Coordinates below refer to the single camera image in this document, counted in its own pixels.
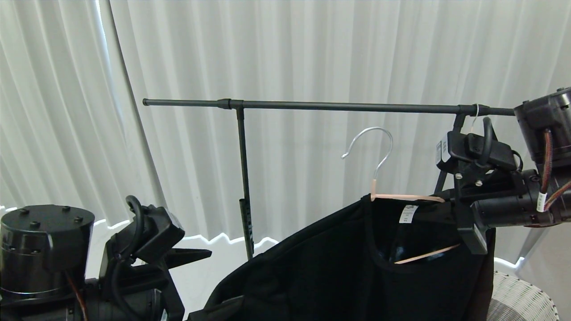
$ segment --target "hanger hook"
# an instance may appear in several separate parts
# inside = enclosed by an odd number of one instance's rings
[[[374,180],[377,179],[377,175],[379,174],[379,168],[381,168],[381,165],[383,165],[383,163],[385,162],[385,160],[387,160],[387,158],[389,158],[391,151],[392,151],[392,146],[393,146],[393,138],[391,135],[391,132],[382,128],[382,127],[369,127],[366,128],[364,130],[362,130],[360,133],[357,134],[357,136],[355,136],[355,138],[353,138],[353,141],[351,142],[351,144],[349,145],[349,148],[347,149],[347,152],[345,152],[345,154],[343,154],[341,156],[341,159],[345,159],[345,157],[347,157],[349,155],[349,153],[351,152],[351,149],[353,148],[353,144],[355,144],[355,142],[357,141],[357,139],[359,137],[361,137],[361,135],[365,134],[367,131],[369,130],[381,130],[383,131],[385,134],[387,134],[389,136],[389,139],[391,141],[391,146],[389,147],[389,151],[387,152],[387,154],[385,155],[385,157],[383,157],[383,159],[381,160],[381,162],[377,165],[377,168],[375,169],[375,177],[373,178]]]

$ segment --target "horizontal rod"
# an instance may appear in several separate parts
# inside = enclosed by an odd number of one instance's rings
[[[180,101],[143,99],[145,106],[203,106],[223,109],[289,109],[333,111],[381,111],[386,113],[466,114],[475,116],[514,116],[513,109],[491,108],[485,105],[399,105],[375,103],[271,102],[220,99],[217,101]]]

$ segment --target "black metal rod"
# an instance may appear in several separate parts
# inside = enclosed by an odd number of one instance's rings
[[[254,255],[254,235],[252,232],[252,216],[250,212],[250,183],[248,180],[248,159],[246,157],[246,131],[244,129],[244,109],[236,109],[238,119],[238,140],[240,141],[240,162],[242,164],[242,185],[244,187],[244,199],[240,200],[240,213],[242,215],[242,229],[246,255],[250,260]]]
[[[454,118],[454,124],[452,125],[452,131],[460,132],[462,127],[464,126],[464,121],[466,120],[466,114],[457,114]],[[440,171],[438,175],[438,180],[436,181],[436,188],[434,189],[434,193],[442,192],[444,188],[444,183],[446,182],[446,177],[448,173],[445,171]]]
[[[232,109],[234,106],[250,109],[290,109],[290,110],[333,110],[333,111],[381,111],[386,113],[428,113],[428,114],[466,114],[514,116],[513,109],[492,108],[484,105],[399,105],[375,103],[324,103],[324,102],[271,102],[239,101],[234,99],[218,101],[180,101],[168,99],[143,99],[145,106],[204,106]]]

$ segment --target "white curtain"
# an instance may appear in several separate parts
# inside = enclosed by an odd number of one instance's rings
[[[94,1],[0,1],[6,208],[67,204],[114,224],[129,217],[126,195],[160,199],[102,35]]]
[[[110,5],[166,203],[189,234],[206,238],[242,234],[236,115],[212,107],[147,107],[142,98],[512,108],[571,82],[568,1]],[[366,194],[387,139],[367,134],[347,160],[339,156],[368,126],[387,128],[396,143],[377,190],[431,193],[435,144],[452,120],[246,110],[255,239],[283,239]],[[525,154],[515,118],[493,117],[493,124],[500,140]],[[474,131],[481,133],[481,120]],[[526,154],[524,162],[533,167]],[[515,263],[526,235],[523,227],[502,229],[497,256]]]

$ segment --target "black shirt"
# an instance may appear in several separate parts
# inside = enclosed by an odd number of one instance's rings
[[[227,320],[485,320],[495,230],[486,234],[488,254],[472,255],[454,225],[399,223],[410,203],[364,196],[240,266],[205,310],[243,295]]]

